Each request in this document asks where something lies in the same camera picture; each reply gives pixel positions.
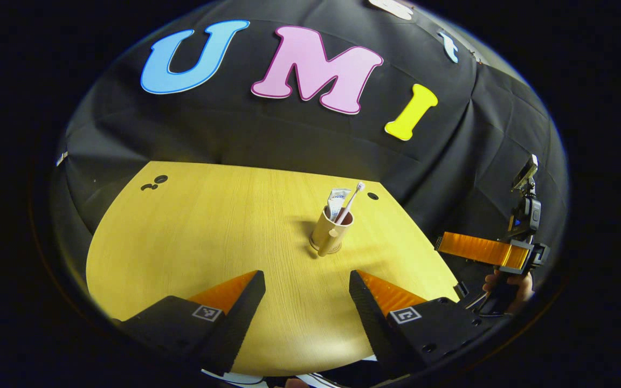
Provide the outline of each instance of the yellow tabletop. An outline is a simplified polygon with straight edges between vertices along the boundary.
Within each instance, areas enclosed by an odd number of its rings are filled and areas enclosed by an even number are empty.
[[[157,189],[141,190],[167,175]],[[127,320],[166,295],[188,298],[253,270],[266,293],[232,372],[290,376],[372,354],[349,294],[367,271],[430,300],[454,275],[397,201],[364,181],[342,249],[317,256],[308,237],[330,189],[358,179],[236,165],[150,162],[116,197],[89,248],[88,289]],[[374,192],[379,199],[370,199]]]

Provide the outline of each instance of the black cloth backdrop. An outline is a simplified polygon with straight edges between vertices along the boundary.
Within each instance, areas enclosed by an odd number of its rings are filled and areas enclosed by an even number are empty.
[[[204,29],[232,19],[251,25],[237,32],[209,81],[170,95],[141,88],[154,42],[195,30],[170,66],[175,73],[186,71],[209,36]],[[274,30],[283,25],[317,30],[328,59],[352,46],[384,59],[365,85],[357,115],[320,105],[331,83],[301,101],[295,75],[288,98],[251,93],[278,47]],[[540,160],[535,179],[542,202],[535,241],[554,248],[552,263],[569,209],[567,160],[554,123],[531,88],[478,64],[456,39],[454,64],[439,31],[419,12],[403,20],[358,0],[226,0],[197,8],[138,42],[97,80],[59,142],[57,156],[68,156],[54,174],[54,225],[74,275],[85,279],[92,234],[113,199],[150,160],[380,181],[431,241],[444,231],[494,240],[507,229],[518,201],[511,179],[533,153]],[[384,125],[410,101],[413,84],[426,86],[439,102],[402,142],[385,133]],[[451,267],[463,263],[446,261]],[[543,271],[535,271],[536,284]]]

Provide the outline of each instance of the white toothbrush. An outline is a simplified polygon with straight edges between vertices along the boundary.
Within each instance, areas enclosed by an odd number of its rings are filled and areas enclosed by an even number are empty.
[[[365,184],[363,182],[358,182],[358,186],[356,186],[356,191],[354,191],[354,195],[349,200],[349,203],[347,204],[347,207],[344,208],[344,211],[335,220],[335,223],[337,225],[341,225],[342,224],[342,221],[344,221],[344,218],[347,216],[349,210],[351,209],[351,203],[353,202],[353,199],[356,197],[356,194],[359,191],[363,191],[363,189],[365,189]]]

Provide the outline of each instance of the pink letter m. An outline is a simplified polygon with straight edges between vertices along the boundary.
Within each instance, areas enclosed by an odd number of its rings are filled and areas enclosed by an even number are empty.
[[[291,96],[288,78],[296,68],[296,80],[303,101],[315,96],[333,79],[335,84],[320,96],[320,103],[331,110],[355,115],[372,69],[382,64],[382,57],[365,47],[354,46],[331,61],[327,60],[320,34],[311,29],[286,25],[276,31],[281,42],[265,78],[251,86],[254,95],[265,98]]]

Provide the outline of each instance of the cup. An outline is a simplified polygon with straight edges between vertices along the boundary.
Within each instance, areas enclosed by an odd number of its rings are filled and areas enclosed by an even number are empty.
[[[327,206],[322,209],[320,219],[315,224],[313,233],[310,234],[310,245],[318,251],[318,256],[337,253],[342,248],[342,239],[347,234],[349,227],[353,225],[353,214],[349,211],[344,217],[342,224],[333,223],[327,218]]]

